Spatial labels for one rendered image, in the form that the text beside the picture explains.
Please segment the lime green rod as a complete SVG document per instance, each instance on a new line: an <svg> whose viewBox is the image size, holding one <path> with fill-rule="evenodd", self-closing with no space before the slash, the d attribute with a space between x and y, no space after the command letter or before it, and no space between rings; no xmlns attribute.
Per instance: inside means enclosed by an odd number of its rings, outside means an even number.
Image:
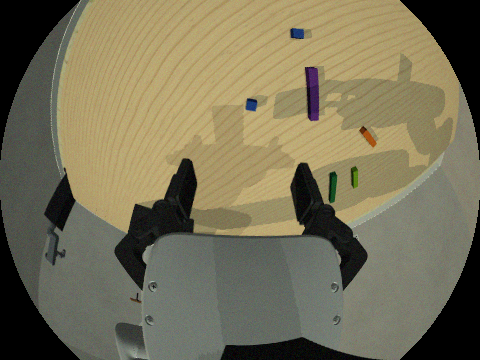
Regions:
<svg viewBox="0 0 480 360"><path fill-rule="evenodd" d="M353 189L358 187L358 169L356 166L351 168L351 181Z"/></svg>

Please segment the small blue cube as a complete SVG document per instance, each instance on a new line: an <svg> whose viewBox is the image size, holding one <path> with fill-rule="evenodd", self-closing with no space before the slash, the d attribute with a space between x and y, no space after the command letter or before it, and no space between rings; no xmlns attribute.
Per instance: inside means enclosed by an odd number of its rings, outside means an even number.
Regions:
<svg viewBox="0 0 480 360"><path fill-rule="evenodd" d="M304 30L292 28L290 29L291 38L304 39Z"/></svg>
<svg viewBox="0 0 480 360"><path fill-rule="evenodd" d="M247 98L246 110L255 111L257 108L257 100Z"/></svg>

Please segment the dark green rod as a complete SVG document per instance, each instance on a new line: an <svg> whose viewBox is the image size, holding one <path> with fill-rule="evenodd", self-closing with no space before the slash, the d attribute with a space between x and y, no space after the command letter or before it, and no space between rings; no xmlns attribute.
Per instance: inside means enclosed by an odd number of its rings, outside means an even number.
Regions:
<svg viewBox="0 0 480 360"><path fill-rule="evenodd" d="M330 181L329 181L329 202L335 202L335 195L336 195L336 185L337 185L337 174L336 172L330 173Z"/></svg>

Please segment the orange rod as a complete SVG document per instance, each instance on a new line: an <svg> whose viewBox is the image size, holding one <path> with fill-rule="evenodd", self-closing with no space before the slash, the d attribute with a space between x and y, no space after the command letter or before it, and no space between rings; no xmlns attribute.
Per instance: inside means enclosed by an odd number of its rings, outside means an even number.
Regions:
<svg viewBox="0 0 480 360"><path fill-rule="evenodd" d="M374 147L377 143L371 136L371 134L368 132L368 130L362 126L362 128L359 130L361 134L366 138L366 140L370 143L372 147Z"/></svg>

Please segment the purple rod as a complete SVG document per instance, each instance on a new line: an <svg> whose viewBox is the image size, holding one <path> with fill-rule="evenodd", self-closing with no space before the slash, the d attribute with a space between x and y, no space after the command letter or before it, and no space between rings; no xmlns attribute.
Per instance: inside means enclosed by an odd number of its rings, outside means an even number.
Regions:
<svg viewBox="0 0 480 360"><path fill-rule="evenodd" d="M305 67L307 85L308 118L310 121L319 121L319 81L318 69Z"/></svg>

